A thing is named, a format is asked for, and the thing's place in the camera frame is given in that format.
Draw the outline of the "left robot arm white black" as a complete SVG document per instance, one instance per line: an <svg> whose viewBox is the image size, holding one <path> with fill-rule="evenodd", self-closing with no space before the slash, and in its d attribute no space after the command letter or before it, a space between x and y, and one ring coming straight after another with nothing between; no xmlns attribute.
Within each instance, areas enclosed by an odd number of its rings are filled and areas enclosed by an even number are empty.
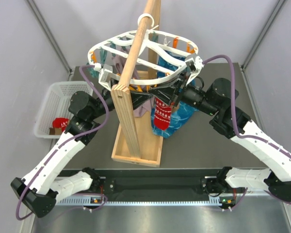
<svg viewBox="0 0 291 233"><path fill-rule="evenodd" d="M67 163L95 137L103 125L95 119L115 109L110 91L104 89L97 98L84 91L74 93L69 112L73 117L59 140L42 161L23 178L14 178L11 188L18 197L16 217L24 204L38 218L45 217L65 198L82 191L101 190L101 178L92 168L84 168L75 175L56 181Z"/></svg>

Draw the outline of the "red santa christmas sock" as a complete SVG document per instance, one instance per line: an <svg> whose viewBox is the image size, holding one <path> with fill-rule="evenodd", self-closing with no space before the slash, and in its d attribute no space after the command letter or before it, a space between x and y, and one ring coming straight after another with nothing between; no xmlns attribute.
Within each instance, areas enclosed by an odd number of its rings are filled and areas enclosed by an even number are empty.
<svg viewBox="0 0 291 233"><path fill-rule="evenodd" d="M166 130L171 121L171 107L155 98L154 125L160 130Z"/></svg>

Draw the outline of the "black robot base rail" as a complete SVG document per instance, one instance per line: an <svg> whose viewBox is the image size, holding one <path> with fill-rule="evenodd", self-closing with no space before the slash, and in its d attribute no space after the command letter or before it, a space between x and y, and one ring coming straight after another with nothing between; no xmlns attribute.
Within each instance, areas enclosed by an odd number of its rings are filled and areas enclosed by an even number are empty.
<svg viewBox="0 0 291 233"><path fill-rule="evenodd" d="M209 195L241 194L215 180L219 169L95 169L96 179L81 194L104 194L108 202L181 202L207 200Z"/></svg>

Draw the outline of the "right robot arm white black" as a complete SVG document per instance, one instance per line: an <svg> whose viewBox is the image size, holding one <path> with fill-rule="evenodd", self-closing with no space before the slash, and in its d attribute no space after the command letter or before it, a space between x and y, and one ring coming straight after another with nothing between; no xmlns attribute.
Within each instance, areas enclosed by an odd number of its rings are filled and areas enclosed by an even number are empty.
<svg viewBox="0 0 291 233"><path fill-rule="evenodd" d="M149 92L161 101L160 107L177 105L181 101L212 116L210 125L215 131L247 149L267 166L265 169L222 168L213 180L216 192L255 188L291 202L291 153L268 137L247 113L235 106L239 92L234 83L218 78L204 91L178 77L169 84L151 88Z"/></svg>

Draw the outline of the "white oval clip hanger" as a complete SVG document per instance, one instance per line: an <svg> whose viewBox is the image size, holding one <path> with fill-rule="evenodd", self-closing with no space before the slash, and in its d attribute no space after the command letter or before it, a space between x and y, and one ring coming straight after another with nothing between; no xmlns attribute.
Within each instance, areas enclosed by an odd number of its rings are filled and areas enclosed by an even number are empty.
<svg viewBox="0 0 291 233"><path fill-rule="evenodd" d="M139 48L137 49L138 53L135 56L135 63L162 72L165 76L159 79L130 79L129 84L155 86L157 84L167 83L174 80L180 72L187 68L184 62L185 58L193 53L198 55L198 47L194 42L187 38L156 30L158 26L154 25L154 18L149 13L143 13L139 16L139 28L146 19L150 20L150 28L144 29L141 35L139 35L137 30L128 31L100 42L90 48L87 54L89 64L94 66L94 63L100 63L103 67L106 66L101 62L97 62L95 56L95 51L97 49L122 56L129 61L129 57L134 53L135 47L133 45L138 44ZM176 66L177 69L172 71L154 62L144 60L142 53L146 49L154 51L163 60Z"/></svg>

